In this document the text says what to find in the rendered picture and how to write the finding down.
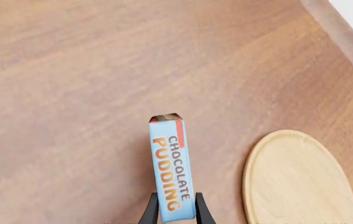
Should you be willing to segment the round pale wooden plate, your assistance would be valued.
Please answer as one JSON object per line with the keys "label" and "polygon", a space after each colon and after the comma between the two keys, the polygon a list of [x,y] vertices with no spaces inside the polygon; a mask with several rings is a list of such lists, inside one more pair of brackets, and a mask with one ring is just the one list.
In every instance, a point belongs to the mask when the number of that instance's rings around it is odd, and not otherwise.
{"label": "round pale wooden plate", "polygon": [[353,192],[338,161],[296,130],[267,134],[242,175],[248,224],[353,224]]}

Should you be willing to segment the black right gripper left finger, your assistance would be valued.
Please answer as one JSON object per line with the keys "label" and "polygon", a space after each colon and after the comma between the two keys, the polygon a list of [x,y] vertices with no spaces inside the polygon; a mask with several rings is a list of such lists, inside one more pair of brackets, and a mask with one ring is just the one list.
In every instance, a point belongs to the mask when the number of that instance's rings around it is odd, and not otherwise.
{"label": "black right gripper left finger", "polygon": [[158,220],[158,196],[152,193],[138,224],[157,224]]}

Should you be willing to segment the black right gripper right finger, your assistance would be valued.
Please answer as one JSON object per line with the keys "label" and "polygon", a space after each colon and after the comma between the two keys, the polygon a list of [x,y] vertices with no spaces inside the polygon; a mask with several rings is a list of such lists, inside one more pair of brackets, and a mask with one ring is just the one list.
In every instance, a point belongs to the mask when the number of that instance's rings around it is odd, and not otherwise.
{"label": "black right gripper right finger", "polygon": [[195,196],[196,224],[216,224],[211,212],[209,211],[203,194],[197,192]]}

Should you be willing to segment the blue chocolate pudding box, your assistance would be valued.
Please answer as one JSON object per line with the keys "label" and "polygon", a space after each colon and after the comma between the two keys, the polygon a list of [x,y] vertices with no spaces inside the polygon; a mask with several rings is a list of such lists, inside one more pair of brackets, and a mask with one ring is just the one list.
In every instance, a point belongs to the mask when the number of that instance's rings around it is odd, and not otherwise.
{"label": "blue chocolate pudding box", "polygon": [[149,137],[161,221],[193,219],[195,192],[184,120],[177,113],[151,117]]}

